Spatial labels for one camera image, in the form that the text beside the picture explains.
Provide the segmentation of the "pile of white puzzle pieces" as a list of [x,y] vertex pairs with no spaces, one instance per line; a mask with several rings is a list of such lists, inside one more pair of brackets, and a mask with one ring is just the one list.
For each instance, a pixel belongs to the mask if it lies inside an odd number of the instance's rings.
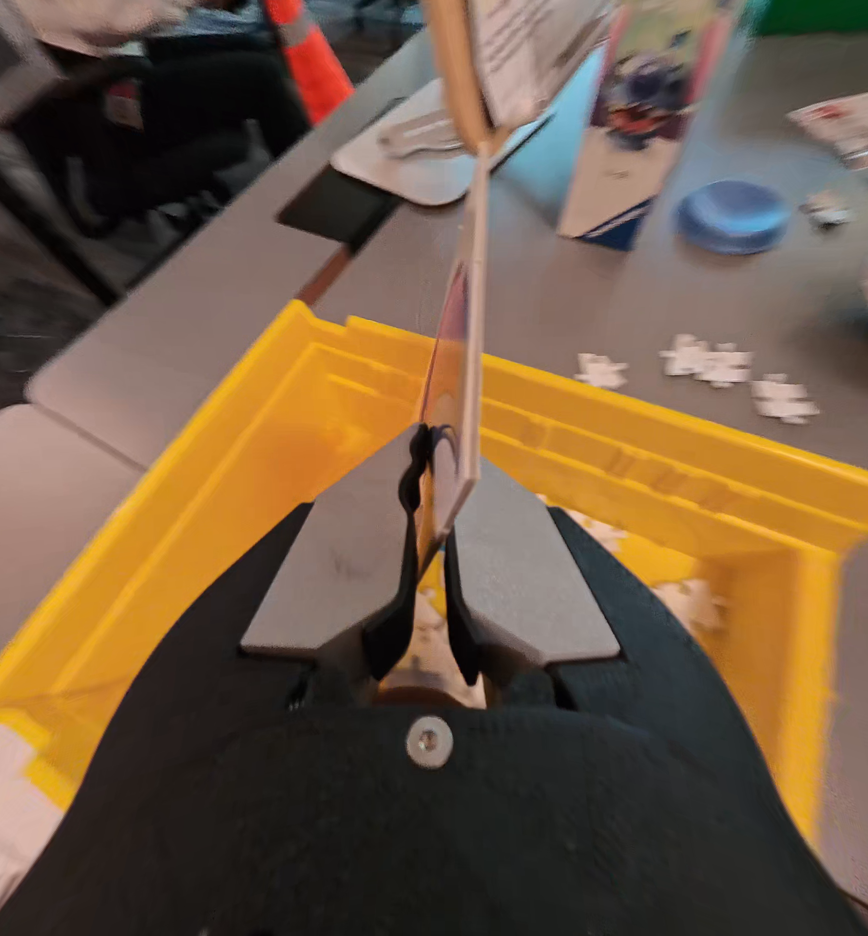
[[[568,510],[567,515],[613,555],[623,551],[626,544],[639,543],[638,537],[627,531],[591,519],[580,512]],[[722,628],[722,610],[726,601],[714,594],[706,579],[664,581],[651,590],[688,633]],[[447,661],[449,636],[445,601],[443,586],[433,587],[433,578],[426,576],[416,593],[416,636],[411,638],[407,663],[399,663],[396,670],[424,674],[424,678],[431,679],[433,685],[469,703],[475,691],[460,687],[458,668]]]

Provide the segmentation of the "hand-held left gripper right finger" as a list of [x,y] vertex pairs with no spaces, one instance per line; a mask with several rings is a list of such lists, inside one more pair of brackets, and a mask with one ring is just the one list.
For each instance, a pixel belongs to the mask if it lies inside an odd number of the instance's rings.
[[620,653],[550,509],[492,462],[481,461],[453,521],[444,586],[451,652],[469,685]]

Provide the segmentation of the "printed cardboard puzzle box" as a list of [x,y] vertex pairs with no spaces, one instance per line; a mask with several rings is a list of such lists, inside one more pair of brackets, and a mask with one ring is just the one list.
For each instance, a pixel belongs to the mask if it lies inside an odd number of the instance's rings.
[[682,151],[743,3],[622,2],[557,234],[619,252],[637,239]]

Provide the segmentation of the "blue white printed card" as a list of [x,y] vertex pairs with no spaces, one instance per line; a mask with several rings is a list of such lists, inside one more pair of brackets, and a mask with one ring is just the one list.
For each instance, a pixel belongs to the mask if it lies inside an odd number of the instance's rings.
[[430,438],[416,521],[420,575],[480,478],[489,177],[490,157],[482,147],[463,203],[420,403]]

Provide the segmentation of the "orange traffic cone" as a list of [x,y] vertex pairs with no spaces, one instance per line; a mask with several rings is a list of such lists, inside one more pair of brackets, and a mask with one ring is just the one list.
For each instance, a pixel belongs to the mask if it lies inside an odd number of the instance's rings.
[[353,94],[354,87],[304,1],[264,1],[289,72],[312,126]]

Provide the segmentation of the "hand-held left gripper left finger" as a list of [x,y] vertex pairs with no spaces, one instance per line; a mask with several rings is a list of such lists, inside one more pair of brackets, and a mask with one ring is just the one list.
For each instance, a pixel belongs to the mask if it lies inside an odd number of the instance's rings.
[[429,431],[413,424],[317,496],[240,643],[380,681],[404,654]]

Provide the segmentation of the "white flat base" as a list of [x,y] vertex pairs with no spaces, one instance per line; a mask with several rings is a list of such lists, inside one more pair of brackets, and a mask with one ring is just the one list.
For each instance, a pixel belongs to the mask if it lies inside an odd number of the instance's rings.
[[331,157],[334,170],[421,207],[465,197],[476,160],[455,134],[442,80],[399,100]]

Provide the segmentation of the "white printed instruction sheet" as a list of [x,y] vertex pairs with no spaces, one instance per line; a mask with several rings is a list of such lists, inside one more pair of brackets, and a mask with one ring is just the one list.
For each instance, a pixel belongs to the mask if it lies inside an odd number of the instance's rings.
[[788,120],[832,149],[850,169],[868,170],[868,92],[791,111]]

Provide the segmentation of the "yellow plastic bin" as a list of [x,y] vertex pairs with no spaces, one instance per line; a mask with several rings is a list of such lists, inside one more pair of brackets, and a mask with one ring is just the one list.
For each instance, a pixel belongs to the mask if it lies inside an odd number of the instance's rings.
[[[149,653],[298,504],[405,429],[433,340],[291,302],[0,655],[19,779],[56,815]],[[627,532],[645,584],[708,579],[699,640],[814,846],[845,556],[868,540],[868,471],[484,357],[482,452],[551,503]]]

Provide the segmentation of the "blue round plastic stand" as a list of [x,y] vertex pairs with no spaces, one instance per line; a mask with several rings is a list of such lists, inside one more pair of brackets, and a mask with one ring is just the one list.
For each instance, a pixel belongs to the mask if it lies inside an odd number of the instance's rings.
[[791,205],[766,185],[719,180],[685,195],[676,229],[691,246],[712,254],[746,256],[773,250],[791,220]]

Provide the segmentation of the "black office chair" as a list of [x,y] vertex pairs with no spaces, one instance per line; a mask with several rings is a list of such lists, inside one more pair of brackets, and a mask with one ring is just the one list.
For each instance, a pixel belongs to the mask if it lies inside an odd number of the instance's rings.
[[64,82],[10,131],[90,239],[164,205],[223,193],[217,173],[246,159],[251,122],[271,160],[311,129],[274,44],[176,40],[159,58],[43,48]]

